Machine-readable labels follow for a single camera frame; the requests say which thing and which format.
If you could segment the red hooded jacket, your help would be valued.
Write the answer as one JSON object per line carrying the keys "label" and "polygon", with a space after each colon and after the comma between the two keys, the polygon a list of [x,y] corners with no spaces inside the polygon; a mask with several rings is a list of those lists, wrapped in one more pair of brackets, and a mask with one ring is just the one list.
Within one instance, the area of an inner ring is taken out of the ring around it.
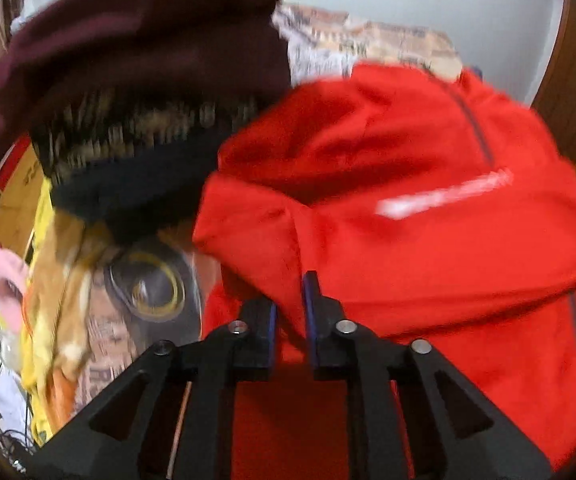
{"label": "red hooded jacket", "polygon": [[343,479],[344,389],[306,365],[306,272],[347,315],[438,348],[547,456],[576,455],[576,172],[471,73],[403,66],[296,88],[219,151],[193,231],[207,330],[278,308],[269,382],[237,391],[236,479]]}

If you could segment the yellow orange cloth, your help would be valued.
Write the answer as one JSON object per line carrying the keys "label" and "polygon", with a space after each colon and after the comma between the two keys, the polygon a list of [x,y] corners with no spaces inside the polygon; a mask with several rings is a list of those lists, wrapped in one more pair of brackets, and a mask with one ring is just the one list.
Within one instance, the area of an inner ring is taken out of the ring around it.
{"label": "yellow orange cloth", "polygon": [[44,444],[72,417],[78,378],[90,356],[87,318],[94,270],[113,244],[102,221],[87,224],[54,208],[42,181],[34,255],[22,302],[22,387],[32,431]]}

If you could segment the pink plush toy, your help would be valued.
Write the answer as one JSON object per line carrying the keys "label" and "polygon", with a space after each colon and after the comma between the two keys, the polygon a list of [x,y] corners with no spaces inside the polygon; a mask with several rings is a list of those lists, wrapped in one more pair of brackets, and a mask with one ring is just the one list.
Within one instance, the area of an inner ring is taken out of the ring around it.
{"label": "pink plush toy", "polygon": [[15,334],[23,326],[22,302],[27,277],[27,263],[0,245],[0,325]]}

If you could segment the black patterned garment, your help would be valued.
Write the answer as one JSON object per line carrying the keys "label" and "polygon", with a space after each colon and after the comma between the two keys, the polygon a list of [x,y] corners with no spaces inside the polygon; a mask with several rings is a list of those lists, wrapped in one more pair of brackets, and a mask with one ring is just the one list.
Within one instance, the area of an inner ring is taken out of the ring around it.
{"label": "black patterned garment", "polygon": [[30,128],[51,203],[129,244],[197,212],[221,145],[267,99],[148,87],[90,91]]}

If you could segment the maroon garment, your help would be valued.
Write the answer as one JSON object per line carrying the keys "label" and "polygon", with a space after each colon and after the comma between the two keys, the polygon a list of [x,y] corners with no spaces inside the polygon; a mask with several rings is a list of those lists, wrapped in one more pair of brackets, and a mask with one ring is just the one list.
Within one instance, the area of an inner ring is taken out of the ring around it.
{"label": "maroon garment", "polygon": [[275,98],[290,88],[278,0],[58,0],[0,60],[0,158],[19,134],[85,92],[177,87]]}

